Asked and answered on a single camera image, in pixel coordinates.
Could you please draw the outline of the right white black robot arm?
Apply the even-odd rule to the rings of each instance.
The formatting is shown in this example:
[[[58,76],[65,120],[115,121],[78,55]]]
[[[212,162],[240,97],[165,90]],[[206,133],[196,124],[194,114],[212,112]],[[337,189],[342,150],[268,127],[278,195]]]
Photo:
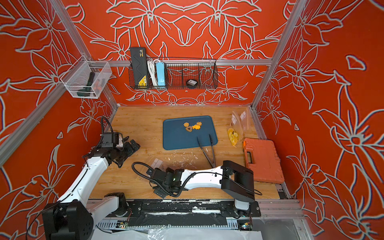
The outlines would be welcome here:
[[[215,188],[230,195],[239,211],[248,211],[250,204],[255,201],[253,171],[232,161],[223,161],[221,166],[196,171],[171,168],[163,171],[142,162],[134,162],[132,170],[155,184],[154,193],[163,199],[167,196],[178,198],[182,192],[197,188]]]

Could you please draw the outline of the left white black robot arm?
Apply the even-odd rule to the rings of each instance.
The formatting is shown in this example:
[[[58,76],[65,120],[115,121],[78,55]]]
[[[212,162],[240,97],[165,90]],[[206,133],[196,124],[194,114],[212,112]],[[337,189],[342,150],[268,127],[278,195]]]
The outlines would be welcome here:
[[[109,214],[123,217],[130,213],[124,193],[107,194],[88,207],[87,202],[103,172],[112,164],[121,168],[125,160],[140,149],[140,145],[113,129],[105,130],[110,122],[102,117],[101,138],[83,156],[81,173],[56,203],[47,204],[41,213],[47,240],[88,240],[94,228]]]

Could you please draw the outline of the clear bag yellow dog print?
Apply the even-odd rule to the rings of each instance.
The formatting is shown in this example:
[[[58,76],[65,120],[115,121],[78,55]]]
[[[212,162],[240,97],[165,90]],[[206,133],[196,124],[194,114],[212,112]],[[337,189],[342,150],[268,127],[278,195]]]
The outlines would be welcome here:
[[[246,132],[249,130],[251,126],[251,113],[249,108],[246,108],[241,114],[240,114],[240,120],[241,120],[241,125],[243,128],[243,131]]]

